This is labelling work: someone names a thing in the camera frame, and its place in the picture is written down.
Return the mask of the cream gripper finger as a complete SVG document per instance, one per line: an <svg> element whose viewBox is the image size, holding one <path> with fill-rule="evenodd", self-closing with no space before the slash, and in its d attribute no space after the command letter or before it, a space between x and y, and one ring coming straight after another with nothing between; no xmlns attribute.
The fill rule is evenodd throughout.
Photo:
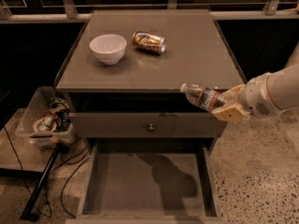
<svg viewBox="0 0 299 224"><path fill-rule="evenodd" d="M243 121L249 116L249 112L241 105L220 107L213 110L212 114L221 121Z"/></svg>
<svg viewBox="0 0 299 224"><path fill-rule="evenodd" d="M230 102L230 101L237 101L240 96L240 92L244 89L245 85L240 84L235 87L232 87L230 90L225 91L221 94L221 99L224 102Z"/></svg>

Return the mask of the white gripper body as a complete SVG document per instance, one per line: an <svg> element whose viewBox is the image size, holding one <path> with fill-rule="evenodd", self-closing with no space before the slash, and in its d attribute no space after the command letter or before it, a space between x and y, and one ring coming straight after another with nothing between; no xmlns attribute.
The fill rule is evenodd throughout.
<svg viewBox="0 0 299 224"><path fill-rule="evenodd" d="M239 94L240 104L258 119L278 116L283 113L283 109L278 108L270 98L267 89L269 77L270 73L265 73L252 78Z"/></svg>

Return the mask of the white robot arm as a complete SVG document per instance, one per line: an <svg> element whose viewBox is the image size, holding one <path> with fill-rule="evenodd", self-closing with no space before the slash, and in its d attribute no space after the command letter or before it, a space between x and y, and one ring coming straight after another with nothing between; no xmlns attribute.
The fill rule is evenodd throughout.
<svg viewBox="0 0 299 224"><path fill-rule="evenodd" d="M243 121L279 116L299 106L299 44L286 65L274 73L265 73L226 91L228 102L212 111L222 121Z"/></svg>

